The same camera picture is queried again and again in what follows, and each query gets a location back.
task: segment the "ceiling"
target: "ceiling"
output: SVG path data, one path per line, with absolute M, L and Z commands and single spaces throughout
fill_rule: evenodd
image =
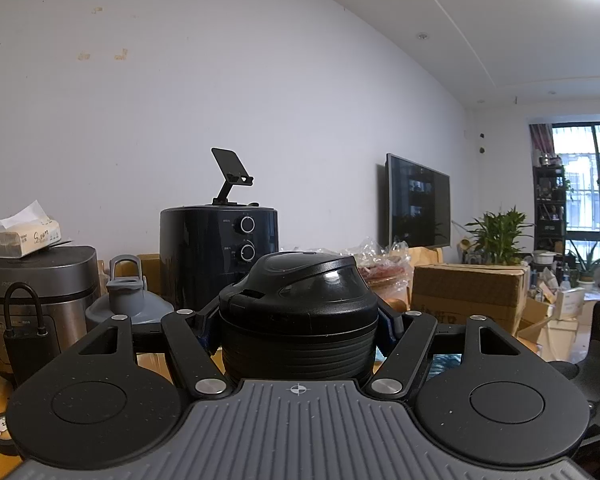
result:
M 335 1 L 468 107 L 600 97 L 600 0 Z

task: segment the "black circular pad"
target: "black circular pad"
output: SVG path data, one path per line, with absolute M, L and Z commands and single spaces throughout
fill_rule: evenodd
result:
M 61 354 L 14 391 L 6 416 L 23 457 L 101 469 L 147 452 L 170 434 L 180 416 L 176 388 L 131 359 L 112 357 L 80 356 L 62 365 Z
M 531 352 L 465 355 L 458 368 L 424 383 L 414 413 L 443 447 L 503 467 L 567 455 L 589 424 L 584 395 Z
M 542 396 L 524 384 L 500 381 L 478 386 L 469 397 L 472 407 L 483 417 L 503 424 L 534 420 L 544 410 Z
M 74 424 L 97 424 L 116 416 L 126 405 L 124 390 L 110 383 L 86 381 L 56 393 L 51 408 L 62 420 Z

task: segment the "white box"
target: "white box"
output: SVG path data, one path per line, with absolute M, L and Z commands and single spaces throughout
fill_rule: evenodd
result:
M 585 290 L 582 287 L 559 290 L 554 304 L 554 319 L 571 319 L 582 313 Z
M 568 361 L 571 348 L 576 341 L 578 321 L 552 319 L 542 327 L 538 344 L 542 347 L 541 357 L 545 361 Z

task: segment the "air fryer knob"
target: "air fryer knob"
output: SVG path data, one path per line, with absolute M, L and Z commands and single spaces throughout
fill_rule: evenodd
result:
M 238 220 L 237 230 L 239 233 L 249 234 L 256 228 L 256 222 L 250 216 L 243 216 Z
M 256 257 L 256 249 L 250 242 L 245 243 L 240 248 L 240 259 L 244 262 L 250 262 Z

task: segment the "tissue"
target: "tissue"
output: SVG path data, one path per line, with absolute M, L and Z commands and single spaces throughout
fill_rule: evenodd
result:
M 0 220 L 0 258 L 21 258 L 62 239 L 60 224 L 46 215 L 38 201 Z

